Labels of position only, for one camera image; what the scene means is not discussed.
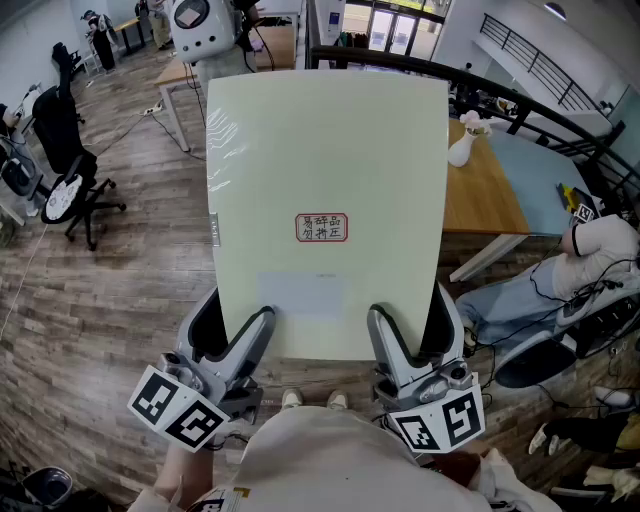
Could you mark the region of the white patterned round cushion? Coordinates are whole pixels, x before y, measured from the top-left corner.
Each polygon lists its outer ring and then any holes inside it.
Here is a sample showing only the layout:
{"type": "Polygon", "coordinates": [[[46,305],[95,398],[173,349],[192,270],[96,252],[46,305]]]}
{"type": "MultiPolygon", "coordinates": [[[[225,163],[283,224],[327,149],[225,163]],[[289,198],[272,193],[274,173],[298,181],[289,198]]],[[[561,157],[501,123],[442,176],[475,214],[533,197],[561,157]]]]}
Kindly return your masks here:
{"type": "Polygon", "coordinates": [[[77,202],[82,189],[83,177],[75,174],[70,180],[61,177],[49,194],[43,210],[41,220],[45,224],[63,222],[70,214],[77,202]]]}

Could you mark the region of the white round backpack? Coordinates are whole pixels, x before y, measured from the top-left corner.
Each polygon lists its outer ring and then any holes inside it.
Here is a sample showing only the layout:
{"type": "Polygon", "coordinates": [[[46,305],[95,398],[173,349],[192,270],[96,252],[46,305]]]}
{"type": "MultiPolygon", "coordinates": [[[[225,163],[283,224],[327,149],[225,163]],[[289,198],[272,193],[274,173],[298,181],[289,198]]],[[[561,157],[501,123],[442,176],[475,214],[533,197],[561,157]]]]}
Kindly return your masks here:
{"type": "Polygon", "coordinates": [[[176,56],[183,63],[224,53],[237,38],[230,0],[175,0],[169,21],[176,56]]]}

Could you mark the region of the black stair railing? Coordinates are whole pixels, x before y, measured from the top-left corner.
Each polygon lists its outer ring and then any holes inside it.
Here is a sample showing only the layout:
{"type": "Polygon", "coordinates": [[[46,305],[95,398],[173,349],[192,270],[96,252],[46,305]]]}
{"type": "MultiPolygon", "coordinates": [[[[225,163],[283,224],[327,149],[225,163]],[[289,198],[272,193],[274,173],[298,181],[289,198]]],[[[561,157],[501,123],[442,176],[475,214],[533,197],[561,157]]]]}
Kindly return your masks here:
{"type": "Polygon", "coordinates": [[[601,112],[601,107],[559,65],[495,17],[485,13],[479,33],[499,46],[504,54],[511,56],[546,88],[557,105],[570,111],[601,112]]]}

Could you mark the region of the wooden table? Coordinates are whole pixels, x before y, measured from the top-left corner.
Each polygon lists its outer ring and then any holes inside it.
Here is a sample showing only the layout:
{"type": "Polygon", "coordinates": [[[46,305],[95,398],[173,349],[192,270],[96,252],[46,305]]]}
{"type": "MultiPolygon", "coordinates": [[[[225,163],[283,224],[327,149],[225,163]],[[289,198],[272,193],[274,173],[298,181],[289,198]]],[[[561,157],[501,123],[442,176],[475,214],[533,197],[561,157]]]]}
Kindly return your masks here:
{"type": "Polygon", "coordinates": [[[449,275],[452,283],[471,279],[532,235],[511,184],[489,137],[473,142],[471,156],[461,168],[449,167],[443,230],[495,237],[449,275]]]}

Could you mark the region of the person's right forearm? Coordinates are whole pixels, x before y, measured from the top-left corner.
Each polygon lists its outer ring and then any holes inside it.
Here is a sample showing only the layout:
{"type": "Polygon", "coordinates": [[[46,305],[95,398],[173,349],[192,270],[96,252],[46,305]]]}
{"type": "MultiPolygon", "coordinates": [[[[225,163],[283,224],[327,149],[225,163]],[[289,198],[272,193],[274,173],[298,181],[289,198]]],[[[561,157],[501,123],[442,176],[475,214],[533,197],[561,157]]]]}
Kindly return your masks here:
{"type": "Polygon", "coordinates": [[[463,487],[468,487],[480,463],[479,454],[456,451],[448,454],[434,454],[422,467],[440,473],[463,487]]]}

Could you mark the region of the glass entrance doors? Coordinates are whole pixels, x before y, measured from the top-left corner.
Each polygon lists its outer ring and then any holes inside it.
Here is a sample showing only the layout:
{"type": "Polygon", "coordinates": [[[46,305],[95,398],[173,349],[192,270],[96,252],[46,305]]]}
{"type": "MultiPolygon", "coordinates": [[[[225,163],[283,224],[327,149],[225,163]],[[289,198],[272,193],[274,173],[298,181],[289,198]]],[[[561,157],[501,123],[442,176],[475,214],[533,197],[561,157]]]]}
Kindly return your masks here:
{"type": "Polygon", "coordinates": [[[386,10],[374,9],[369,22],[368,48],[397,55],[410,54],[419,19],[386,10]]]}

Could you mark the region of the grey round container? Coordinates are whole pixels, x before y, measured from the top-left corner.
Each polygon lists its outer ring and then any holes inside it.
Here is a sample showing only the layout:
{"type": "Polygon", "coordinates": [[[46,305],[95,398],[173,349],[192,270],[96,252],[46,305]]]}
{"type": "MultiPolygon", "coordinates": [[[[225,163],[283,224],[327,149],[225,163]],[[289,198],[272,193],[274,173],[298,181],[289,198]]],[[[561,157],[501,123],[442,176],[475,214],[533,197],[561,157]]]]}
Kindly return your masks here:
{"type": "Polygon", "coordinates": [[[55,509],[64,504],[72,493],[72,477],[63,469],[48,466],[26,476],[21,485],[34,505],[55,509]]]}

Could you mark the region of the light blue table mat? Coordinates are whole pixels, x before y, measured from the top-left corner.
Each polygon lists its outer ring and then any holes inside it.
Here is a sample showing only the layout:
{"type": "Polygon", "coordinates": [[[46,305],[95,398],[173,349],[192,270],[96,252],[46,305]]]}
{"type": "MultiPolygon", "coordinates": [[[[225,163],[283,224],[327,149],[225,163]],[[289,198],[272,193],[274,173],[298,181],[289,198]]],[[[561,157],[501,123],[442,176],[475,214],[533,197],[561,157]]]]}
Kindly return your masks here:
{"type": "Polygon", "coordinates": [[[502,131],[494,131],[489,145],[509,180],[532,235],[560,236],[569,227],[557,186],[589,193],[575,163],[551,149],[502,131]]]}

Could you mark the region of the person's white shirt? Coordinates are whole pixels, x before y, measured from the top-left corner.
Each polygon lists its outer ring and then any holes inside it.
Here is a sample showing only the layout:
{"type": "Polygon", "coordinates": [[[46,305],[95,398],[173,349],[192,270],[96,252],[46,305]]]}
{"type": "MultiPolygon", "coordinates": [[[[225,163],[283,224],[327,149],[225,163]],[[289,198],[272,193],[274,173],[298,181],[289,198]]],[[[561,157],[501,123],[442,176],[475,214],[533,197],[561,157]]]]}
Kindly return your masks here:
{"type": "Polygon", "coordinates": [[[249,440],[230,483],[188,508],[141,491],[128,512],[562,512],[499,451],[468,487],[421,467],[397,436],[348,410],[281,410],[249,440]]]}

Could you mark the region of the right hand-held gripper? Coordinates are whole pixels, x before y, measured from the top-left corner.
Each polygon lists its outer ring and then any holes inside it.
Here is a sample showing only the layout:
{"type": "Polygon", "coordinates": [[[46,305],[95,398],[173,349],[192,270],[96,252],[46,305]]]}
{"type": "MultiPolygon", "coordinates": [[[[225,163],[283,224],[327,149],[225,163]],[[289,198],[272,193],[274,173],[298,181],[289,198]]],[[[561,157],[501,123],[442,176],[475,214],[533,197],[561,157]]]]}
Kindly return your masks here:
{"type": "MultiPolygon", "coordinates": [[[[367,328],[380,369],[374,371],[373,396],[385,411],[386,426],[411,452],[450,453],[485,431],[481,387],[463,358],[436,369],[429,360],[416,360],[378,304],[369,308],[367,328]]],[[[453,313],[435,281],[418,357],[447,353],[454,337],[453,313]]]]}

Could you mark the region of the pink flowers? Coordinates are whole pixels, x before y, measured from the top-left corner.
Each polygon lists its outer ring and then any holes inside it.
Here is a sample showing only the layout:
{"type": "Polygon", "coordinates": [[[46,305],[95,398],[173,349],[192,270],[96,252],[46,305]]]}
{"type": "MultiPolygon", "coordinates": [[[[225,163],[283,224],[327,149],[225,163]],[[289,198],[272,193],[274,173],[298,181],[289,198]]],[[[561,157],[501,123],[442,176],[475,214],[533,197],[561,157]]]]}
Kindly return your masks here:
{"type": "Polygon", "coordinates": [[[475,110],[469,110],[459,117],[459,121],[464,125],[466,132],[477,137],[480,135],[490,136],[492,126],[488,119],[484,119],[475,110]]]}

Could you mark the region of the person's left forearm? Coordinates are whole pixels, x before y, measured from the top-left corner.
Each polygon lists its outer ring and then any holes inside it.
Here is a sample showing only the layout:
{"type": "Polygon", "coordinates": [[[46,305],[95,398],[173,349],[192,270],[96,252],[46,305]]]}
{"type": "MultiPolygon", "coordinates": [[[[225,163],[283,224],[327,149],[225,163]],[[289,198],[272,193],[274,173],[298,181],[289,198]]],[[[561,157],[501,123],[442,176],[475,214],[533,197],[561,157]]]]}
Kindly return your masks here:
{"type": "Polygon", "coordinates": [[[213,468],[212,451],[204,449],[191,453],[170,444],[153,490],[168,501],[179,496],[176,504],[188,508],[214,487],[213,468]]]}

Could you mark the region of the black curved railing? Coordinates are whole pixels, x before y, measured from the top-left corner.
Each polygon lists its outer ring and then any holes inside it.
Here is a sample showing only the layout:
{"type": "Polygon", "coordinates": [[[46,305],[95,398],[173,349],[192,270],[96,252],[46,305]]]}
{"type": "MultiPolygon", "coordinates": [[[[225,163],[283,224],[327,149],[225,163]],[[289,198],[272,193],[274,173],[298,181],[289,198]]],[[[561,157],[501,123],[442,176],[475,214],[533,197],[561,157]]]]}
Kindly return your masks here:
{"type": "Polygon", "coordinates": [[[506,122],[508,134],[522,135],[528,130],[534,134],[535,144],[572,160],[586,184],[607,205],[622,204],[633,196],[640,201],[640,171],[633,169],[617,154],[606,137],[593,136],[551,108],[502,85],[423,59],[355,47],[316,44],[306,50],[307,69],[318,69],[321,63],[358,64],[413,73],[468,86],[493,99],[508,100],[516,107],[515,115],[501,113],[496,107],[481,104],[476,107],[481,115],[506,122]]]}

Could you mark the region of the white vase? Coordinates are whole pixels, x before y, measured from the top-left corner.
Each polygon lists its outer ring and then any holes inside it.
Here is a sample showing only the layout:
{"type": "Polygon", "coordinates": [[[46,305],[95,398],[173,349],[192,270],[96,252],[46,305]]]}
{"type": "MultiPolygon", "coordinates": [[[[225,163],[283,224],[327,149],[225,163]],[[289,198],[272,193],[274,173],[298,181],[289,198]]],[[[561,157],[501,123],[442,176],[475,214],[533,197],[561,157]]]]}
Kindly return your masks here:
{"type": "Polygon", "coordinates": [[[464,128],[463,136],[448,151],[448,163],[456,168],[465,166],[471,156],[475,136],[464,128]]]}

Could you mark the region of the black office chair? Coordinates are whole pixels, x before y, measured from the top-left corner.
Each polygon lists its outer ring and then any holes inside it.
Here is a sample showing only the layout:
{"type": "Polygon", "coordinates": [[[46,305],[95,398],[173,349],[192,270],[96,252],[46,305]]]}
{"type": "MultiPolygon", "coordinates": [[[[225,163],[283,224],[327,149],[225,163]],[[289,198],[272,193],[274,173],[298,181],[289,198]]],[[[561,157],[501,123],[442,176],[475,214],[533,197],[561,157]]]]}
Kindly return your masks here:
{"type": "Polygon", "coordinates": [[[70,53],[62,42],[53,46],[52,59],[58,65],[59,74],[68,76],[69,80],[77,74],[82,62],[79,53],[77,51],[70,53]]]}
{"type": "Polygon", "coordinates": [[[64,93],[59,87],[46,90],[35,100],[32,118],[34,132],[51,170],[57,175],[53,186],[46,192],[46,200],[61,177],[67,180],[75,174],[83,177],[82,189],[71,214],[61,223],[48,225],[65,224],[65,237],[74,241],[74,229],[79,223],[83,223],[87,247],[90,251],[95,251],[97,243],[92,239],[93,214],[107,209],[121,212],[126,210],[126,205],[122,202],[101,199],[107,190],[116,187],[116,183],[109,178],[101,182],[96,180],[97,157],[83,146],[77,111],[70,94],[64,93]]]}

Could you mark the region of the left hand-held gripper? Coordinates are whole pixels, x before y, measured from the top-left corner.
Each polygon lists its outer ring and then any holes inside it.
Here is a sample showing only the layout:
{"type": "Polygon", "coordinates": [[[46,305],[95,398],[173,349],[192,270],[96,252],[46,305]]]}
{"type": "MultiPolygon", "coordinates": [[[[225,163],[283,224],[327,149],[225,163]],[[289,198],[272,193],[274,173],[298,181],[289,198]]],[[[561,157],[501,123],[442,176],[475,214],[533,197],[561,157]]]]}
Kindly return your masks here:
{"type": "Polygon", "coordinates": [[[218,288],[189,311],[178,331],[178,351],[143,373],[128,409],[149,429],[195,453],[225,425],[253,423],[263,390],[252,375],[271,340],[276,313],[265,306],[229,343],[218,288]]]}

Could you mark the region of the pale green box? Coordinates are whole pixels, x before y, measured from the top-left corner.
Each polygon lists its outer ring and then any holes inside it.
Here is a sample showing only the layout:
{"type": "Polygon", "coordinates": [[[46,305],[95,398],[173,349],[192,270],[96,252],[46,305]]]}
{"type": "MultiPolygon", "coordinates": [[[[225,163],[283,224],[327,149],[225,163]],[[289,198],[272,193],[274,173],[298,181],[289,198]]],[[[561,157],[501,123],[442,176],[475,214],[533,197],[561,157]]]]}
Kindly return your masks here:
{"type": "Polygon", "coordinates": [[[208,86],[206,157],[224,325],[276,314],[272,357],[370,360],[371,306],[426,336],[447,188],[445,82],[278,71],[208,86]]]}

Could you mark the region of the yellow and black object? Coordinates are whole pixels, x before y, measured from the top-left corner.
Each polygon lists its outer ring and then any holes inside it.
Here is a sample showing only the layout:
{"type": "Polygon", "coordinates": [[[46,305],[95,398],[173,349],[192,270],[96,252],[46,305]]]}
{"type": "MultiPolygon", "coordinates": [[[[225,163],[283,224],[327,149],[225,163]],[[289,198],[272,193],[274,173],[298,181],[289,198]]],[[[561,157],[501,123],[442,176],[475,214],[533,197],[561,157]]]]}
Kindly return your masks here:
{"type": "Polygon", "coordinates": [[[579,189],[559,183],[556,190],[562,206],[567,212],[574,213],[579,209],[582,203],[582,192],[579,189]]]}

